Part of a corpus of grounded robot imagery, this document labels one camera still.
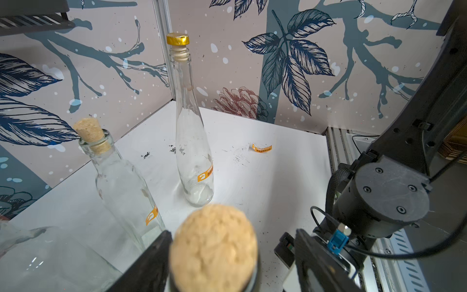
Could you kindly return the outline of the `square glass bottle with cork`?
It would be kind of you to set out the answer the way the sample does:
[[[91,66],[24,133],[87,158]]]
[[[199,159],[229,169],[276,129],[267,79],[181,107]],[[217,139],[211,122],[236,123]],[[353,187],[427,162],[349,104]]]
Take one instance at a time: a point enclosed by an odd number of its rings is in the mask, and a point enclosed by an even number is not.
[[[58,227],[21,230],[1,222],[3,292],[105,292],[121,275]]]

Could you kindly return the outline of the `round glass bottle cork stopper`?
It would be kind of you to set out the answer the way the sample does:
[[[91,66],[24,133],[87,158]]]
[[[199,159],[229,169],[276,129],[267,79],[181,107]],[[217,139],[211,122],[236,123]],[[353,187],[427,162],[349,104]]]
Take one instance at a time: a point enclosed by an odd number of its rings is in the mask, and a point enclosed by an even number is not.
[[[171,281],[180,292],[242,292],[258,259],[257,236],[245,213],[208,204],[176,231],[169,249]]]

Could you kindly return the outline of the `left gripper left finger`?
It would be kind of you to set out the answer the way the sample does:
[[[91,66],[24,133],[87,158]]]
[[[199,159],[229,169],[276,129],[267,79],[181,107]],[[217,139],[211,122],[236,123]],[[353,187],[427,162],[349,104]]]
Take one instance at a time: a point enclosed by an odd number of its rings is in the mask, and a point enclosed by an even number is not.
[[[107,292],[163,292],[169,278],[171,232],[163,231]]]

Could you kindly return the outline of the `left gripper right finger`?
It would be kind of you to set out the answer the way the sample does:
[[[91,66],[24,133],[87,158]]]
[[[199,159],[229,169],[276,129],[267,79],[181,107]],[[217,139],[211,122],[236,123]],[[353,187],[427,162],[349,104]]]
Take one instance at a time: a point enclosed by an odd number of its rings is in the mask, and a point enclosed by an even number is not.
[[[319,236],[304,229],[296,231],[295,268],[302,292],[360,292],[355,284],[355,267],[328,250]]]

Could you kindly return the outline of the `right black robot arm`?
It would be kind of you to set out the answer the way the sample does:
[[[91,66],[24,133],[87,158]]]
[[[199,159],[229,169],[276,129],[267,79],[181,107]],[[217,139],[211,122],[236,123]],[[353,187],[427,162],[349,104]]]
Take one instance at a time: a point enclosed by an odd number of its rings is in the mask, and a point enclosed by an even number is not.
[[[467,4],[453,1],[437,35],[445,41],[420,87],[392,125],[352,164],[341,164],[328,185],[325,234],[339,223],[352,247],[423,219],[430,207],[429,166],[448,133],[467,114]]]

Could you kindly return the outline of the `orange peeled label strip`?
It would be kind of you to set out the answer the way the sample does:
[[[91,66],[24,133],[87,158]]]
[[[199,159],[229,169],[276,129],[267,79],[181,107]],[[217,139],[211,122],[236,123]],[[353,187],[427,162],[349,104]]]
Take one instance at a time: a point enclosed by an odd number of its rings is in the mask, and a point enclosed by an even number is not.
[[[253,149],[254,152],[257,152],[257,153],[267,153],[272,150],[272,146],[258,147],[255,144],[251,144],[251,148]]]

